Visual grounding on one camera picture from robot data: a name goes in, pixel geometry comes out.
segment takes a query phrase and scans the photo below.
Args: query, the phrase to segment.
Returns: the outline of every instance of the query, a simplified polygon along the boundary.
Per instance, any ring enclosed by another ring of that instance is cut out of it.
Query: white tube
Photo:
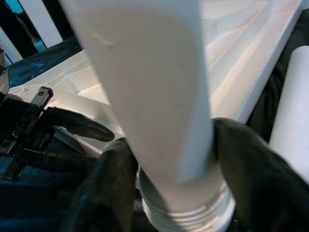
[[[198,0],[63,4],[147,175],[150,221],[160,231],[224,230],[234,204],[210,155]]]
[[[309,184],[309,47],[291,56],[270,147]]]

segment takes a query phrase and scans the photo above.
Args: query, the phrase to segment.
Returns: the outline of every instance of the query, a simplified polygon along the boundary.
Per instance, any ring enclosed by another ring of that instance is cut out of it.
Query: gloved hand
[[[309,186],[251,129],[214,123],[213,150],[250,232],[309,231]]]

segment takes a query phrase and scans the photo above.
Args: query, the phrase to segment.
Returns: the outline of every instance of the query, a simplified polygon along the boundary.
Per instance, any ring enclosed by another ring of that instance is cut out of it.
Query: white cylinder
[[[291,55],[269,144],[309,184],[308,46]]]
[[[150,221],[162,231],[224,230],[234,204],[210,154],[199,1],[63,4],[143,169]]]

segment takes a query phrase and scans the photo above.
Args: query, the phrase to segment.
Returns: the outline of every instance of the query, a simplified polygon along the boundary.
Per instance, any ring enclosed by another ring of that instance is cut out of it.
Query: black rubber glove
[[[309,186],[251,129],[214,122],[214,152],[250,232],[309,231]]]

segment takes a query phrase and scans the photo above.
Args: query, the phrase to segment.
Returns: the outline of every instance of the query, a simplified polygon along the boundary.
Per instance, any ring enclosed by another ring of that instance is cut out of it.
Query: white plastic tube
[[[210,154],[198,0],[63,4],[143,169],[149,220],[160,231],[224,231],[234,203]]]
[[[309,184],[309,46],[292,53],[269,144]]]

